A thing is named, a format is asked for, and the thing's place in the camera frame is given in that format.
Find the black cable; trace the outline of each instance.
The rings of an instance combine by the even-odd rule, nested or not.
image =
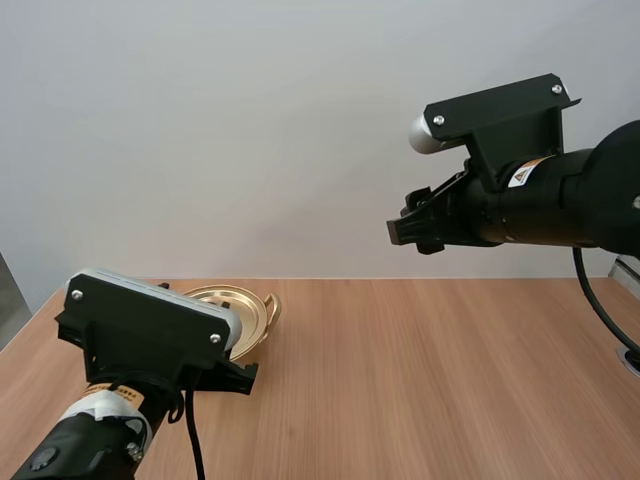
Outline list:
[[[193,459],[196,462],[196,473],[198,480],[205,480],[202,450],[200,450],[200,440],[198,439],[198,430],[196,429],[196,419],[193,411],[193,387],[187,388],[184,392],[184,396],[187,414],[187,431],[189,432],[189,438],[191,439]]]
[[[196,428],[193,408],[193,394],[197,380],[197,377],[194,378],[191,384],[185,389],[185,396],[183,398],[180,389],[174,386],[166,378],[154,373],[132,370],[123,373],[113,381],[109,386],[109,390],[113,392],[117,390],[118,387],[125,385],[127,382],[147,383],[149,385],[153,385],[167,396],[170,405],[168,415],[169,423],[176,423],[180,421],[182,415],[186,413],[187,431],[189,432],[189,439],[191,440],[191,448],[193,449],[193,459],[196,464],[198,480],[205,480],[204,462],[202,459],[202,450],[200,449],[200,440],[198,438],[198,430]]]
[[[587,301],[596,312],[602,323],[609,329],[609,331],[618,339],[620,342],[629,349],[629,351],[640,358],[640,347],[631,340],[621,329],[616,325],[613,319],[606,312],[604,307],[598,301],[596,294],[591,289],[591,285],[589,284],[589,279],[587,278],[587,272],[584,269],[584,261],[582,260],[582,250],[580,248],[573,249],[573,263],[576,265],[576,273],[578,274],[578,281],[580,282],[580,286],[582,287],[582,292],[584,296],[587,297]]]

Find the bolt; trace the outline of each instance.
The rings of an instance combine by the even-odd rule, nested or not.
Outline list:
[[[142,461],[142,458],[144,457],[144,452],[142,451],[142,449],[133,442],[127,445],[127,453],[136,463],[140,463]]]

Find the wood grain surface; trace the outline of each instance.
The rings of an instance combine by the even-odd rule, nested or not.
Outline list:
[[[186,291],[221,281],[173,281]],[[640,379],[574,280],[234,280],[285,310],[251,396],[196,394],[209,479],[631,479]],[[602,301],[640,339],[640,304]],[[85,388],[57,294],[0,353],[0,478]],[[184,420],[138,479],[195,479]]]

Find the white wall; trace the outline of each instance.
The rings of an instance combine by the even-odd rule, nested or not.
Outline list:
[[[640,117],[634,0],[3,1],[0,251],[32,308],[137,276],[573,275],[563,249],[389,244],[427,103],[548,72],[566,147]],[[594,274],[611,257],[594,253]]]

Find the warning label sticker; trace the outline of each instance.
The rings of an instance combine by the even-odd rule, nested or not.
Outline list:
[[[110,383],[96,383],[95,385],[89,385],[80,398],[88,397],[93,393],[98,393],[103,390],[108,390],[110,385]],[[144,401],[144,395],[135,391],[133,388],[125,387],[124,385],[118,387],[115,390],[115,393],[127,400],[135,408],[140,408],[140,405],[142,405],[142,402]]]
[[[509,180],[509,185],[507,185],[507,188],[521,187],[525,185],[527,183],[527,180],[529,179],[529,176],[531,175],[531,172],[533,172],[533,169],[536,168],[540,163],[545,161],[547,158],[549,157],[538,158],[537,160],[531,160],[530,162],[521,165],[520,168],[516,170],[516,173],[513,174],[511,180]]]

